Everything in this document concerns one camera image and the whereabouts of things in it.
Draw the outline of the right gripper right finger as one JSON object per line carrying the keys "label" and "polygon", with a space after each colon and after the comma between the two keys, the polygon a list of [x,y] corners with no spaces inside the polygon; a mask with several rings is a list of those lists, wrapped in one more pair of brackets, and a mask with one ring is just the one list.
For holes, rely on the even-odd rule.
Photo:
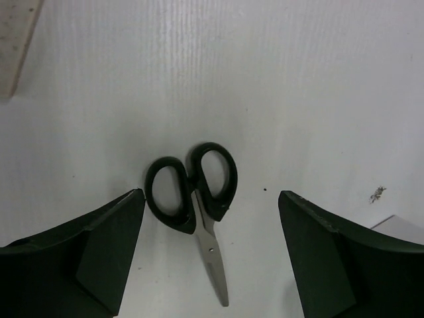
{"label": "right gripper right finger", "polygon": [[373,231],[292,191],[278,200],[305,317],[422,317],[423,245]]}

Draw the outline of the black handled scissors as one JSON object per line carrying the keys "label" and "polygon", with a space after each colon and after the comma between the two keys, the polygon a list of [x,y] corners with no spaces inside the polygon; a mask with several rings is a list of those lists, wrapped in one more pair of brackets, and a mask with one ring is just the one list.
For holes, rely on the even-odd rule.
{"label": "black handled scissors", "polygon": [[[211,193],[202,168],[202,159],[208,152],[217,152],[228,165],[226,182],[217,195]],[[165,156],[155,160],[148,168],[145,177],[146,202],[154,216],[163,224],[181,233],[197,237],[199,251],[211,284],[220,304],[227,307],[229,306],[227,279],[214,224],[222,220],[235,197],[238,186],[237,166],[230,152],[216,142],[198,144],[191,151],[189,162],[191,172],[187,173],[183,162],[176,157]],[[166,214],[154,200],[154,179],[164,168],[176,171],[182,199],[182,206],[174,215]]]}

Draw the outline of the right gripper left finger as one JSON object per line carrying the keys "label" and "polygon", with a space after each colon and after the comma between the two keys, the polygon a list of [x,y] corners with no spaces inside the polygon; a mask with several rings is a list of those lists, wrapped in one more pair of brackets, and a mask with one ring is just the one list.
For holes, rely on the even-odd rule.
{"label": "right gripper left finger", "polygon": [[133,189],[1,247],[2,317],[116,317],[145,206]]}

